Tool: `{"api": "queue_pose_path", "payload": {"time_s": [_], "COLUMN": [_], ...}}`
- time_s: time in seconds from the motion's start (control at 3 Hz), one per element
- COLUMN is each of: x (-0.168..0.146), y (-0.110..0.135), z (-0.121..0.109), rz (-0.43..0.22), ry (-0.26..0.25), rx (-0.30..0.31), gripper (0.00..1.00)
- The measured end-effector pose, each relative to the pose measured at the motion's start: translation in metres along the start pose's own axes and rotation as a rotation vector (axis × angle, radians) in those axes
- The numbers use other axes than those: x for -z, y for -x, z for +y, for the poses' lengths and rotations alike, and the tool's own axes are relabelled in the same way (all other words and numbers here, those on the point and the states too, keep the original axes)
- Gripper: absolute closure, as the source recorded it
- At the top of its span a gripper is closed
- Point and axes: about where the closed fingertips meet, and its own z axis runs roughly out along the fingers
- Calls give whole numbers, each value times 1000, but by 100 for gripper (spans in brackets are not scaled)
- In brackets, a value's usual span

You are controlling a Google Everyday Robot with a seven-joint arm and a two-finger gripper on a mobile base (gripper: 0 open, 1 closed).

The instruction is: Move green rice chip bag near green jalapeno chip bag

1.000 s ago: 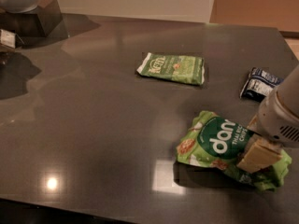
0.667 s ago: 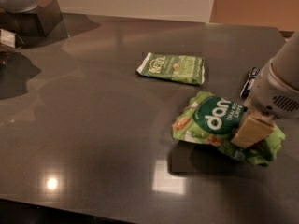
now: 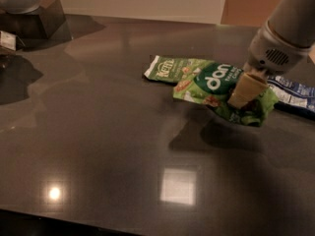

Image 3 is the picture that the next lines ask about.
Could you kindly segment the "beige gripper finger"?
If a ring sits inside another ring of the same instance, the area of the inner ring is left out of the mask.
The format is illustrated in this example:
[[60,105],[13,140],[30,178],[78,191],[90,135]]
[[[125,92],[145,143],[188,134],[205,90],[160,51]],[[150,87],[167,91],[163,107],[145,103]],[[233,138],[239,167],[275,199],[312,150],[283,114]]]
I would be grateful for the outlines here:
[[237,109],[247,105],[268,87],[267,82],[260,77],[243,73],[237,81],[227,103]]

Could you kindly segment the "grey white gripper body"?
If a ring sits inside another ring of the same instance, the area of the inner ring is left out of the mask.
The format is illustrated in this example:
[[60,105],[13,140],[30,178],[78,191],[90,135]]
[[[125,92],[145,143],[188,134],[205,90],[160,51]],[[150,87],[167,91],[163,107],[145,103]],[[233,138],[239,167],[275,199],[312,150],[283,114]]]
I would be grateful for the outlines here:
[[305,59],[310,51],[310,46],[305,47],[283,38],[266,21],[249,45],[243,69],[261,77],[283,75]]

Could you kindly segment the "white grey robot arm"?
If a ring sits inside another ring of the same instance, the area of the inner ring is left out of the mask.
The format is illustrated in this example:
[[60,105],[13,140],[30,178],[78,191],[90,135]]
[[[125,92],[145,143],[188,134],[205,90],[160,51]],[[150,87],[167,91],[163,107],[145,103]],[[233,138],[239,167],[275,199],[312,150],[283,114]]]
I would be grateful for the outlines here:
[[253,37],[228,104],[244,107],[268,87],[269,76],[283,75],[305,59],[314,42],[315,0],[282,0]]

